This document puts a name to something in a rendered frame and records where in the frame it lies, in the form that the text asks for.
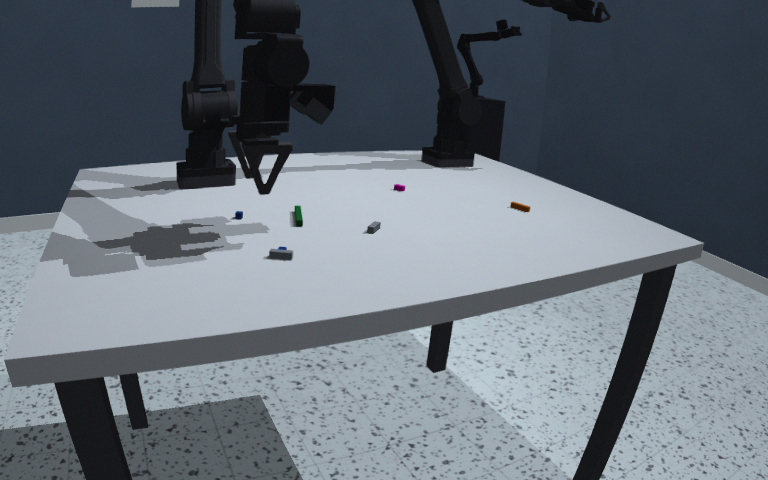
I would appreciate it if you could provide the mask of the orange rod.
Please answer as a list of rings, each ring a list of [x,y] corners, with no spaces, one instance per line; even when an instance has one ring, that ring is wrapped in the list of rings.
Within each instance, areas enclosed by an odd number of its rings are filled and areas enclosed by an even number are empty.
[[[510,207],[518,209],[518,210],[521,210],[521,211],[524,211],[524,212],[530,212],[530,206],[526,206],[526,205],[523,205],[523,204],[520,204],[520,203],[511,202],[511,206]]]

